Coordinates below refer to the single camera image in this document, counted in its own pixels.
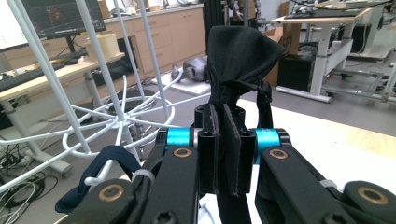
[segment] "zip tie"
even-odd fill
[[[328,180],[328,179],[324,179],[324,180],[320,180],[319,183],[324,187],[324,188],[335,188],[337,189],[337,185],[332,182],[332,180]]]
[[[146,170],[146,169],[137,170],[136,172],[134,172],[134,175],[132,176],[132,182],[134,182],[136,177],[139,175],[148,177],[148,179],[151,182],[151,187],[154,185],[155,175],[150,170]]]

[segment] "monitor screen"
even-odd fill
[[[106,29],[97,0],[85,0],[96,32]],[[76,0],[22,0],[38,37],[53,39],[84,33]]]
[[[0,1],[0,52],[27,46],[26,37],[7,1]]]

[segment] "desk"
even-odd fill
[[[247,111],[248,128],[257,125],[256,104],[240,100],[238,105]],[[285,129],[293,146],[339,189],[346,182],[365,180],[396,194],[396,138],[354,128],[341,123],[272,107],[274,125]],[[247,195],[252,223],[261,223],[254,205],[258,166],[253,167],[250,193]],[[206,195],[201,201],[215,223],[221,223],[216,197]],[[199,223],[213,223],[210,215],[200,210]]]
[[[120,59],[123,55],[123,53],[120,53],[117,56],[108,59],[107,61],[109,63],[114,62]],[[68,92],[70,92],[70,94],[73,94],[73,97],[70,97],[69,95],[69,98],[72,98],[72,104],[81,101],[88,96],[93,97],[96,105],[102,104],[97,89],[95,88],[92,75],[89,72],[90,70],[97,68],[98,66],[98,62],[80,60],[78,64],[67,65],[64,68],[55,71],[57,77],[63,84],[73,78],[81,77],[82,73],[85,74],[85,83],[79,83],[75,86],[71,86],[70,88],[68,88]],[[0,104],[5,109],[8,118],[11,120],[21,137],[31,136],[27,129],[27,126],[29,126],[29,124],[32,124],[34,120],[40,120],[37,117],[41,116],[41,118],[44,118],[46,115],[48,116],[50,114],[56,113],[56,111],[60,110],[60,107],[56,106],[57,100],[52,95],[32,102],[30,104],[17,107],[16,109],[12,107],[9,101],[26,94],[42,91],[49,86],[50,85],[47,81],[46,76],[43,76],[23,83],[7,91],[0,92]],[[28,118],[30,121],[23,120],[23,117]],[[27,144],[30,148],[30,151],[28,151],[27,154],[35,160],[43,162],[52,158],[49,154],[42,152],[35,141],[29,141],[27,142]],[[56,171],[60,172],[62,175],[66,175],[71,169],[71,166],[63,161],[56,161],[51,165],[51,167],[54,168]]]
[[[318,44],[318,53],[315,59],[315,68],[312,75],[312,83],[310,92],[297,91],[286,87],[278,86],[277,91],[302,96],[305,98],[318,100],[321,102],[329,103],[332,99],[328,96],[320,95],[323,77],[329,74],[335,67],[342,69],[345,67],[347,55],[352,48],[352,31],[354,22],[363,17],[371,9],[364,9],[359,15],[355,17],[339,17],[339,18],[309,18],[309,19],[289,19],[285,20],[284,17],[274,19],[272,23],[293,24],[293,23],[309,23],[316,24],[321,27],[320,39]],[[332,55],[328,55],[327,49],[330,42],[332,27],[344,23],[344,35],[341,42],[341,47]]]

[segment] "white countertop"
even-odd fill
[[[190,10],[190,9],[195,9],[195,8],[200,8],[200,7],[204,7],[204,4],[190,5],[190,6],[186,6],[186,7],[169,7],[167,9],[161,9],[159,11],[148,12],[147,15],[148,16],[161,15],[161,14],[165,14],[165,13]],[[142,15],[139,13],[137,15],[132,15],[132,16],[123,16],[122,18],[125,21],[127,21],[127,20],[137,19],[137,18],[141,18],[141,17],[142,17]],[[115,22],[118,20],[119,19],[117,17],[105,19],[105,23],[111,23],[111,22]]]

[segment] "blue joint ring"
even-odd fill
[[[190,128],[170,128],[168,129],[167,146],[189,146]]]
[[[280,139],[277,131],[275,129],[256,129],[257,136],[257,150],[259,154],[257,155],[256,164],[260,164],[260,157],[262,152],[267,147],[280,147]]]

